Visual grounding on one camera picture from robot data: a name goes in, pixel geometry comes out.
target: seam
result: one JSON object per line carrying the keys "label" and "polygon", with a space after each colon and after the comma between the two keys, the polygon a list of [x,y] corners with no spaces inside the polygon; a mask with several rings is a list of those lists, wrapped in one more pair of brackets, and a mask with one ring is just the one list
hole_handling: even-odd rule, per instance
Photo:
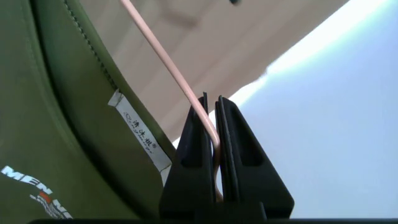
{"label": "seam", "polygon": [[108,69],[106,69],[105,64],[102,62],[102,60],[100,59],[100,57],[98,56],[96,50],[94,49],[94,47],[92,46],[90,40],[88,39],[85,31],[83,30],[83,28],[81,27],[77,17],[75,16],[75,14],[73,13],[72,9],[70,8],[70,6],[68,5],[66,0],[63,0],[63,4],[65,5],[66,9],[69,12],[70,17],[73,19],[73,21],[75,22],[78,30],[80,31],[80,34],[83,36],[83,38],[86,41],[86,44],[88,45],[88,47],[90,48],[91,52],[93,53],[95,59],[97,60],[97,62],[99,63],[100,67],[101,67],[101,71],[103,72],[103,74],[105,75],[106,79],[109,81],[109,83],[111,84],[112,88],[114,90],[118,89],[118,86],[116,86],[114,80],[112,79],[111,75],[108,72]]}

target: logo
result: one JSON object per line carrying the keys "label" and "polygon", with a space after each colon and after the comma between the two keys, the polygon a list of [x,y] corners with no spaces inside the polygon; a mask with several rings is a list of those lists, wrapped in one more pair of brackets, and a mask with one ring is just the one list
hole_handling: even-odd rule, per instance
{"label": "logo", "polygon": [[57,199],[52,199],[50,195],[52,194],[52,190],[49,189],[46,185],[41,183],[36,178],[22,174],[20,172],[14,172],[9,166],[5,166],[1,173],[10,177],[14,180],[18,180],[19,182],[27,183],[35,186],[39,189],[38,195],[29,195],[29,197],[37,202],[39,202],[43,207],[45,212],[50,215],[52,218],[58,219],[66,219],[72,218],[72,216],[68,213],[68,211],[61,206],[61,203]]}

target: fabric label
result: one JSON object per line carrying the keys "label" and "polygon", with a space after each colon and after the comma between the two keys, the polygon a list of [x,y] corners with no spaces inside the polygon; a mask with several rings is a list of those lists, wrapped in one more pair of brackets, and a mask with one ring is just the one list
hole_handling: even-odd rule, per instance
{"label": "fabric label", "polygon": [[131,132],[135,135],[142,148],[146,151],[150,159],[152,159],[152,162],[162,176],[163,183],[165,183],[169,168],[172,165],[172,161],[159,146],[154,135],[141,120],[126,97],[120,93],[119,90],[116,90],[116,92],[113,94],[112,98],[108,102],[108,105],[115,107],[123,117],[124,121],[129,126]]}

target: green bag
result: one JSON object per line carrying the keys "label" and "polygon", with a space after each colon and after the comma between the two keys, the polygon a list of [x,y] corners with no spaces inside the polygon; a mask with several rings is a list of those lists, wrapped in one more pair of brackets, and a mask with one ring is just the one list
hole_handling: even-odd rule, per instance
{"label": "green bag", "polygon": [[0,223],[155,218],[162,179],[117,109],[125,96],[168,157],[77,0],[0,7]]}

